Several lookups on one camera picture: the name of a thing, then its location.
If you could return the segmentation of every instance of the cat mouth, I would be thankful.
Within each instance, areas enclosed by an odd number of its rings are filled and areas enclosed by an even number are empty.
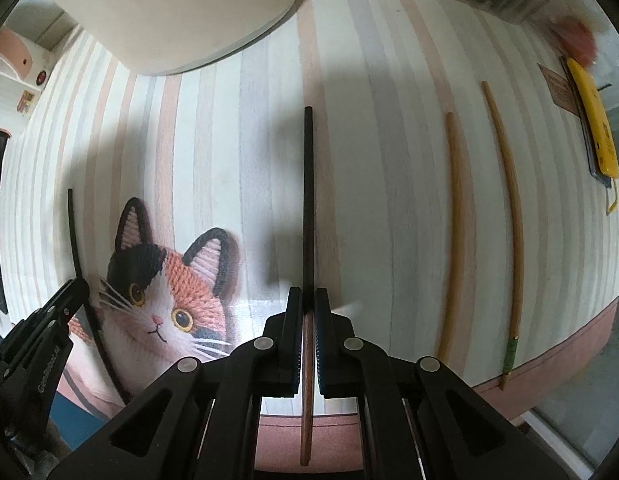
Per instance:
[[[156,328],[154,330],[152,330],[151,332],[148,332],[148,334],[156,334],[158,336],[158,338],[163,341],[163,343],[167,343],[168,340],[163,338],[163,336],[160,335],[160,332],[158,331],[158,325],[156,325]]]

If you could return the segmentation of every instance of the yellow cat eye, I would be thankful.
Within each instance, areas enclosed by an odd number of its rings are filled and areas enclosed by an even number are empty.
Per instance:
[[[143,306],[145,304],[145,292],[137,283],[130,285],[128,293],[133,306]]]
[[[194,327],[194,318],[192,314],[182,308],[175,308],[172,311],[172,323],[174,326],[183,332],[190,332]]]

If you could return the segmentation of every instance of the cat picture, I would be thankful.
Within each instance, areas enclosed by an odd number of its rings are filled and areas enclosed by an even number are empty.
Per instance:
[[[222,304],[230,278],[225,230],[209,229],[180,254],[153,243],[143,203],[128,200],[96,309],[104,345],[129,393],[142,391],[182,357],[206,362],[230,353]],[[78,324],[71,323],[75,334]]]

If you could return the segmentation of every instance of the yellow object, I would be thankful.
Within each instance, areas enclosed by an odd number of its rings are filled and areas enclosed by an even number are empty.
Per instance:
[[[619,191],[616,186],[616,179],[619,178],[619,162],[616,158],[616,148],[614,147],[614,140],[611,138],[611,128],[609,127],[607,114],[605,113],[605,108],[601,102],[596,85],[593,83],[592,76],[574,59],[569,58],[567,66],[576,82],[576,87],[585,107],[587,122],[592,131],[598,167],[602,174],[614,180],[616,198],[607,209],[607,214],[610,214],[619,204]]]

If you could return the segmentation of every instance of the striped tablecloth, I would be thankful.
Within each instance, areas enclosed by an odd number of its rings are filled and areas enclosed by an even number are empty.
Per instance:
[[[469,384],[497,376],[509,326],[512,226],[484,79],[521,192],[525,280],[515,365],[527,362],[619,293],[619,209],[605,215],[606,191],[587,170],[579,120],[553,104],[539,63],[561,73],[534,31],[452,0],[299,0],[245,49],[168,77],[130,73],[77,31],[27,131],[5,154],[0,250],[10,316],[26,316],[74,275],[65,212],[72,187],[94,290],[123,205],[138,196],[155,240],[177,251],[213,226],[233,235],[240,261],[228,316],[237,342],[260,333],[285,307],[288,287],[301,283],[302,111],[311,105],[318,285],[357,335],[400,358],[432,354],[448,279],[444,113],[453,111],[469,207],[451,367]],[[93,356],[83,344],[75,341],[68,367],[78,375]],[[351,403],[319,398],[316,409],[347,412]],[[267,400],[264,412],[299,410],[298,399]]]

